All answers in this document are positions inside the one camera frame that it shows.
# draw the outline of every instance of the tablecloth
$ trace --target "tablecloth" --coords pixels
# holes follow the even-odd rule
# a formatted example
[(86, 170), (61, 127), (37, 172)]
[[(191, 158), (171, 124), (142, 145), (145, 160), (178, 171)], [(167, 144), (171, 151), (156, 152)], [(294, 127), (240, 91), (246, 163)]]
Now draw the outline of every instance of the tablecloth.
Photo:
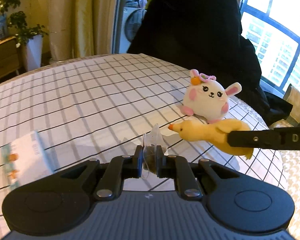
[[(255, 149), (245, 160), (205, 141), (187, 142), (168, 130), (181, 122), (181, 106), (189, 71), (147, 55), (111, 55), (45, 69), (0, 86), (0, 147), (31, 130), (40, 139), (55, 171), (91, 157), (102, 163), (133, 154), (142, 134), (158, 124), (169, 154), (189, 162), (209, 158), (227, 167), (286, 189), (278, 151)], [(265, 130), (261, 118), (232, 97), (226, 118), (237, 118), (252, 130)], [(171, 179), (147, 171), (143, 179), (127, 179), (124, 190), (173, 190)], [(2, 200), (9, 191), (0, 158), (0, 237), (9, 229)]]

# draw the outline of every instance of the window frame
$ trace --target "window frame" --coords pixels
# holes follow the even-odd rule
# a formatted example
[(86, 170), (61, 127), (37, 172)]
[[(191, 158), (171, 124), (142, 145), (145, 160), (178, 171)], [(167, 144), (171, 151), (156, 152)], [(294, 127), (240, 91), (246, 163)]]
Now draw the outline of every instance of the window frame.
[(241, 17), (243, 15), (243, 13), (246, 12), (246, 13), (264, 21), (265, 23), (273, 26), (274, 28), (278, 29), (279, 31), (281, 31), (282, 33), (287, 35), (288, 37), (292, 38), (298, 44), (295, 55), (292, 59), (292, 62), (290, 64), (288, 71), (287, 71), (285, 77), (283, 78), (283, 81), (280, 86), (275, 85), (274, 83), (272, 83), (270, 80), (268, 80), (264, 76), (261, 76), (261, 80), (263, 80), (264, 82), (266, 82), (267, 84), (269, 84), (270, 86), (272, 86), (273, 88), (278, 90), (280, 93), (284, 94), (285, 91), (283, 90), (283, 88), (284, 88), (286, 82), (288, 81), (288, 78), (290, 77), (290, 75), (293, 71), (293, 68), (298, 60), (299, 54), (300, 54), (300, 37), (298, 35), (296, 35), (294, 32), (290, 31), (285, 26), (283, 26), (282, 24), (280, 24), (279, 22), (277, 22), (274, 19), (271, 19), (269, 17), (273, 0), (269, 0), (269, 6), (268, 6), (268, 10), (266, 13), (253, 8), (252, 6), (248, 5), (247, 2), (248, 2), (248, 0), (241, 0), (241, 3), (240, 3)]

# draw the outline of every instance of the plush toy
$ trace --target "plush toy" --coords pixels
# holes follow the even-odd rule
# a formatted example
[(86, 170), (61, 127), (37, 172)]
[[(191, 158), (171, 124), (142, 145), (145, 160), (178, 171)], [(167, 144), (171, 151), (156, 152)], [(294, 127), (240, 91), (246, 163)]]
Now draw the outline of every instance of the plush toy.
[(183, 98), (181, 111), (186, 115), (201, 115), (208, 123), (221, 120), (229, 111), (229, 97), (241, 92), (241, 85), (236, 82), (224, 89), (215, 76), (199, 74), (190, 70), (191, 85)]
[(223, 119), (213, 124), (204, 124), (199, 121), (186, 120), (182, 123), (169, 125), (169, 129), (179, 133), (186, 141), (208, 141), (219, 150), (236, 156), (252, 157), (253, 148), (231, 147), (228, 142), (228, 133), (231, 131), (249, 131), (250, 127), (238, 119)]

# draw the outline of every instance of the curtain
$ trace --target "curtain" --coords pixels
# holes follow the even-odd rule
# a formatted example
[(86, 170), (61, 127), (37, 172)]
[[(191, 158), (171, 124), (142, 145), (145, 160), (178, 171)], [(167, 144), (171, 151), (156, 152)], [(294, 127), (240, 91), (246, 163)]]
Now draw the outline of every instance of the curtain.
[(110, 54), (117, 0), (75, 0), (74, 57)]
[(93, 0), (75, 0), (74, 5), (74, 57), (94, 55)]
[(49, 40), (54, 61), (72, 58), (72, 29), (74, 0), (50, 0)]
[(117, 0), (51, 0), (52, 59), (110, 54), (116, 4)]

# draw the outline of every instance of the potted plant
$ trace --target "potted plant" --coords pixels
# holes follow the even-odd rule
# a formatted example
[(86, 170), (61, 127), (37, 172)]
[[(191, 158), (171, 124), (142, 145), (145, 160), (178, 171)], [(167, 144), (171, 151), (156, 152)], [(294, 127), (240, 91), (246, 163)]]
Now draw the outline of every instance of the potted plant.
[[(8, 12), (9, 8), (17, 8), (21, 4), (20, 0), (0, 0), (0, 13), (2, 16)], [(48, 35), (43, 25), (37, 24), (35, 27), (28, 27), (26, 14), (23, 11), (12, 13), (7, 19), (8, 28), (15, 29), (17, 38), (17, 48), (21, 46), (23, 64), (27, 71), (41, 67), (42, 38)]]
[(17, 48), (21, 46), (23, 64), (27, 71), (41, 67), (42, 38), (48, 35), (43, 25), (28, 27), (26, 14), (23, 11), (12, 13), (8, 18), (8, 27), (15, 28), (17, 37)]

